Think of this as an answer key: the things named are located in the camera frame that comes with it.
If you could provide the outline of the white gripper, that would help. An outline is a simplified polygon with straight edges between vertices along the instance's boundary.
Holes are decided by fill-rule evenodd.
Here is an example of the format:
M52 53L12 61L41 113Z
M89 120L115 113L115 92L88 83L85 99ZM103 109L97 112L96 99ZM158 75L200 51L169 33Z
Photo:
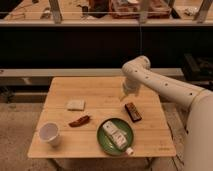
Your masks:
M122 83L122 91L120 93L119 99L123 101L129 94L138 95L140 90L140 84L137 81L125 78Z

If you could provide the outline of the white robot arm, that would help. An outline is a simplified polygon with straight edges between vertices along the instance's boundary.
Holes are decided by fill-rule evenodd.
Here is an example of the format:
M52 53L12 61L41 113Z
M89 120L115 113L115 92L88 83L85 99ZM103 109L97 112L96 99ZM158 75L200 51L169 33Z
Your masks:
M123 92L137 92L143 84L188 109L183 171L213 171L213 91L154 73L150 65L146 56L126 62Z

